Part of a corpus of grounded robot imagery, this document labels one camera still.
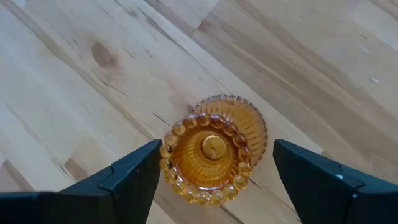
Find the wood knot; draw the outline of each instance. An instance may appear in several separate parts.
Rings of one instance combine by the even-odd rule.
[[[117,64],[116,57],[111,55],[107,48],[99,42],[96,42],[92,46],[91,53],[93,54],[94,60],[101,67],[110,67]]]

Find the amber glass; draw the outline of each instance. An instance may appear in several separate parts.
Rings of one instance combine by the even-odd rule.
[[[198,103],[173,125],[160,148],[160,167],[176,194],[189,203],[220,205],[246,187],[267,146],[258,109],[233,95]]]

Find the black clamp jaw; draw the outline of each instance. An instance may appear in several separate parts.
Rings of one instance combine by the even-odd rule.
[[[397,224],[398,186],[276,140],[274,160],[303,224]]]
[[[0,194],[0,223],[139,223],[147,220],[160,169],[154,140],[60,192]]]

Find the glass bead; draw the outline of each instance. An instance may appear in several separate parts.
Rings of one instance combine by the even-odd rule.
[[[202,191],[197,197],[197,202],[200,205],[208,205],[210,203],[211,196],[209,192]]]
[[[172,131],[164,136],[164,143],[168,146],[174,146],[177,143],[177,137]]]
[[[168,146],[166,146],[166,145],[162,145],[161,147],[160,147],[160,155],[163,157],[163,158],[170,158],[170,157],[172,157],[172,148],[171,147],[168,147]]]
[[[248,184],[247,178],[243,177],[242,175],[236,174],[233,179],[233,185],[238,190],[242,190]]]
[[[176,193],[177,195],[182,195],[185,190],[186,185],[182,181],[176,181],[172,187],[173,187],[174,193]]]
[[[181,136],[181,135],[183,135],[184,132],[185,132],[186,130],[187,130],[187,129],[185,128],[185,126],[182,124],[181,121],[179,121],[179,122],[177,122],[177,123],[175,123],[175,124],[173,125],[173,133],[174,133],[176,136]]]
[[[211,193],[210,202],[213,205],[221,205],[225,202],[224,193],[220,190],[214,190],[213,193]]]
[[[195,115],[189,115],[187,116],[184,121],[183,124],[185,125],[185,127],[187,128],[194,128],[197,125],[197,118]]]
[[[253,172],[251,165],[248,162],[240,162],[238,165],[239,174],[248,177]]]
[[[164,172],[164,179],[167,183],[174,184],[175,180],[177,180],[177,172],[175,169],[170,169],[169,171]]]
[[[238,194],[238,191],[232,184],[228,184],[224,187],[223,189],[224,195],[228,200],[233,200],[235,199],[236,195]]]
[[[173,161],[171,159],[163,158],[160,160],[160,168],[163,170],[169,170],[173,167]]]
[[[202,113],[198,116],[198,123],[202,126],[208,126],[210,124],[210,115],[208,113]]]
[[[188,203],[194,203],[198,197],[198,190],[195,187],[188,186],[184,190],[183,197]]]

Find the wood grain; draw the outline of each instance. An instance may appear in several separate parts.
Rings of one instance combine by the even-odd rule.
[[[0,3],[0,190],[65,188],[219,93],[259,108],[266,155],[222,207],[161,177],[148,223],[300,223],[278,138],[398,183],[396,1]]]

